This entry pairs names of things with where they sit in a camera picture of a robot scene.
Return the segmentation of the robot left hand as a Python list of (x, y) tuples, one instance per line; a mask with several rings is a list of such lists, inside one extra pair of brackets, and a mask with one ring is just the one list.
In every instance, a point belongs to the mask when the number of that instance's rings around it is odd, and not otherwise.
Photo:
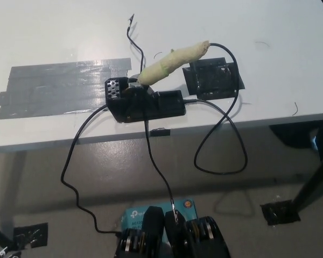
[(21, 258), (21, 251), (14, 251), (11, 247), (5, 247), (0, 251), (0, 258)]

